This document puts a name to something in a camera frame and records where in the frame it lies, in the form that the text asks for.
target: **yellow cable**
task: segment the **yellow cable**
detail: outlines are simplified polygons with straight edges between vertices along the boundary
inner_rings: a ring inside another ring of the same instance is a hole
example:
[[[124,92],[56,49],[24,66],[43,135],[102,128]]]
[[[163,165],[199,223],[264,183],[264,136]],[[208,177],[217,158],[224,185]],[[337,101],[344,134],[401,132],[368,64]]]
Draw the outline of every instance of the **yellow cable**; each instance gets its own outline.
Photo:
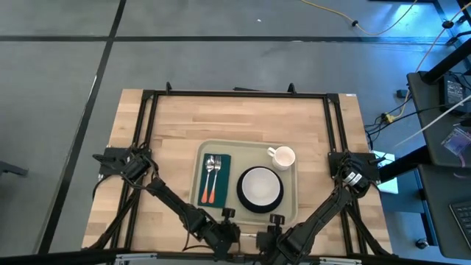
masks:
[[[366,34],[366,35],[370,35],[370,36],[378,36],[378,35],[381,35],[381,34],[383,34],[384,32],[387,32],[388,30],[390,30],[390,29],[392,29],[394,26],[396,26],[396,24],[399,23],[399,21],[401,21],[401,19],[403,19],[403,18],[407,15],[407,13],[408,13],[408,12],[411,10],[411,8],[417,3],[417,1],[418,1],[418,0],[415,0],[414,3],[411,4],[411,6],[409,7],[409,9],[407,9],[407,11],[406,11],[399,19],[397,19],[397,21],[396,21],[394,24],[392,24],[389,28],[383,30],[382,32],[376,32],[376,33],[367,32],[366,30],[364,30],[364,29],[360,26],[359,23],[357,23],[357,24],[355,25],[355,27],[358,27],[358,29],[361,30],[361,31],[362,31],[364,34]],[[320,8],[320,9],[322,9],[322,10],[326,10],[326,11],[335,13],[335,14],[337,14],[337,15],[341,15],[341,16],[343,16],[344,18],[348,19],[349,21],[354,22],[354,20],[351,19],[351,17],[349,17],[348,15],[345,15],[345,14],[342,13],[342,12],[335,11],[335,10],[332,10],[332,9],[330,9],[330,8],[326,8],[326,7],[323,7],[323,6],[319,6],[318,4],[314,4],[314,3],[311,3],[311,2],[306,1],[306,0],[301,0],[301,2],[303,2],[303,3],[305,3],[305,4],[309,4],[309,5],[313,6],[313,7]]]
[[[463,8],[461,8],[451,19],[450,21],[453,21],[453,19],[455,19],[459,14],[461,14],[461,12],[463,12],[463,10],[467,9],[469,6],[471,6],[471,2],[467,5],[465,5]],[[436,42],[440,39],[440,37],[442,36],[443,32],[445,32],[445,28],[442,29],[442,31],[440,32],[440,34],[438,36],[436,36],[435,40],[433,41],[432,45],[430,46],[430,48],[428,49],[428,51],[425,53],[424,57],[422,58],[422,60],[420,61],[419,65],[417,66],[417,69],[415,69],[416,72],[419,71],[420,69],[420,66],[422,66],[425,58],[430,54],[431,50],[433,49],[433,47],[435,46]],[[404,102],[407,101],[407,98],[409,97],[409,89],[407,90],[407,94],[406,94],[406,98],[404,99]],[[404,114],[404,110],[406,109],[406,104],[403,105],[403,107],[400,109],[400,113],[399,115],[397,116],[392,116],[392,120],[394,121],[395,119],[401,117],[403,114]]]

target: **cup handle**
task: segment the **cup handle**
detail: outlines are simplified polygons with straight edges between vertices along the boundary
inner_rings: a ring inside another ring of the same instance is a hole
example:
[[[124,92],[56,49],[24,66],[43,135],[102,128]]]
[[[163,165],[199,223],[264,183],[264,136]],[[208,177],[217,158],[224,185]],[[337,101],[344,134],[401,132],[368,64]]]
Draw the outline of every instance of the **cup handle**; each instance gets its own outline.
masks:
[[[271,156],[271,157],[273,158],[273,157],[275,156],[275,152],[276,152],[276,151],[277,151],[277,150],[275,150],[274,148],[269,147],[269,148],[267,149],[266,153],[267,153],[269,156]]]

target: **desk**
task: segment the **desk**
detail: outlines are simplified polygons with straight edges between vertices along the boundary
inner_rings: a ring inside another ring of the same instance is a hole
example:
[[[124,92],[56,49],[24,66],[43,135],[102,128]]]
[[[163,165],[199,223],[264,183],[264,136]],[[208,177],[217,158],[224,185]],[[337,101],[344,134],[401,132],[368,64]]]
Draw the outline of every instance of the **desk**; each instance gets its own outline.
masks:
[[[407,75],[409,90],[414,100],[417,110],[424,110],[429,107],[440,105],[439,85],[428,85],[420,78],[421,73]],[[438,108],[423,111],[418,114],[420,126],[424,127],[432,122],[436,117],[443,114]],[[387,181],[394,176],[407,172],[419,163],[433,164],[436,166],[461,167],[461,161],[452,152],[442,146],[442,141],[453,131],[453,125],[462,121],[452,115],[446,115],[428,129],[423,131],[426,145],[397,159],[395,162],[384,166],[380,170],[381,180]],[[471,148],[466,148],[463,152],[465,161],[471,161]],[[471,163],[467,163],[467,168],[471,168]]]
[[[141,94],[140,90],[123,90],[109,145],[128,147],[131,144]],[[342,94],[339,97],[350,150],[368,152],[356,96]],[[335,116],[333,120],[336,142],[340,143]],[[146,125],[143,126],[141,135],[144,135],[145,127]],[[302,222],[311,215],[333,190],[327,163],[330,145],[322,100],[159,96],[150,148],[153,150],[153,159],[160,167],[160,176],[167,186],[185,201],[188,201],[196,150],[209,138],[282,143],[293,148],[297,153],[299,183],[300,209],[296,222]],[[83,247],[94,243],[113,220],[121,186],[119,177],[111,177],[98,188]],[[391,251],[378,192],[371,188],[358,202],[365,225],[381,246]],[[124,220],[119,246],[124,242],[126,223]],[[252,225],[241,226],[242,233],[256,233],[265,229],[266,227]],[[350,232],[354,250],[358,252],[355,226],[351,221]],[[150,194],[141,193],[132,250],[180,252],[185,237],[186,231],[177,215]],[[196,240],[191,238],[189,245],[196,243]],[[236,250],[237,246],[234,244],[231,252]],[[191,251],[210,250],[199,248]],[[242,236],[241,251],[258,254],[255,239]],[[339,215],[318,234],[311,254],[346,255]]]
[[[418,171],[443,256],[471,259],[471,249],[449,207],[450,203],[471,199],[471,179],[459,179],[453,176],[454,172],[469,175],[469,170],[466,173],[466,169],[420,165]]]

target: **orange handle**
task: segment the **orange handle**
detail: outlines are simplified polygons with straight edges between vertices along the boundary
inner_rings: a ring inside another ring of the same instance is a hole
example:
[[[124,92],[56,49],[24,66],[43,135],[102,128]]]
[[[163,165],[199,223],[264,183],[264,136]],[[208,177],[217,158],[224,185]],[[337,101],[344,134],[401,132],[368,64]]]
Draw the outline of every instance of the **orange handle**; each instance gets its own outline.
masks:
[[[209,203],[213,203],[214,202],[214,194],[216,193],[216,191],[213,189],[213,191],[211,192],[211,196],[209,196]]]
[[[202,203],[206,203],[208,200],[208,188],[205,188],[205,191],[203,191],[203,197],[201,198]]]

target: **dark green napkin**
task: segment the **dark green napkin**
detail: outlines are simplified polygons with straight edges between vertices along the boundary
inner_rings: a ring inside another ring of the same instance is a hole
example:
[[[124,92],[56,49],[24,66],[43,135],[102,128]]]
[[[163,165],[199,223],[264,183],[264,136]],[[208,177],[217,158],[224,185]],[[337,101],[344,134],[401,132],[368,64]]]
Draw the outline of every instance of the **dark green napkin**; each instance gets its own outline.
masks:
[[[214,188],[214,203],[209,203],[209,198],[211,196],[211,191],[213,190],[214,176],[216,174],[215,169],[213,169],[209,175],[207,202],[202,203],[201,198],[203,196],[203,192],[205,191],[206,176],[208,175],[208,171],[206,171],[206,160],[210,155],[214,156],[214,160],[216,160],[217,155],[221,157],[221,169],[218,172],[216,187]],[[229,172],[230,155],[205,154],[202,164],[201,180],[199,181],[198,205],[215,208],[223,208],[226,205],[227,187],[229,186]]]

